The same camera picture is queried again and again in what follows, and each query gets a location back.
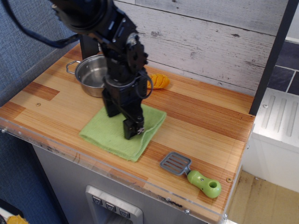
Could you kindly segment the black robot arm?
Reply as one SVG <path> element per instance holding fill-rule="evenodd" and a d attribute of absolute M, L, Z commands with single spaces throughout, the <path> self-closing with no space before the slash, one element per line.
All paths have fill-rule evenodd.
<path fill-rule="evenodd" d="M 106 59 L 103 100 L 109 117 L 123 114 L 126 139 L 144 132 L 141 108 L 149 97 L 147 53 L 136 25 L 112 0 L 54 0 L 59 19 L 71 31 L 97 40 Z"/>

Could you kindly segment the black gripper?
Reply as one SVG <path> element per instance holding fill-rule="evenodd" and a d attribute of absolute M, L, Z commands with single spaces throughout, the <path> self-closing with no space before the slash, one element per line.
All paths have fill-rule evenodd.
<path fill-rule="evenodd" d="M 141 102 L 149 97 L 147 94 L 147 81 L 149 79 L 146 71 L 138 72 L 136 76 L 130 77 L 125 82 L 112 79 L 109 74 L 103 78 L 105 87 L 102 98 L 107 115 L 114 117 L 121 113 L 125 116 L 123 129 L 127 140 L 144 132 Z"/>

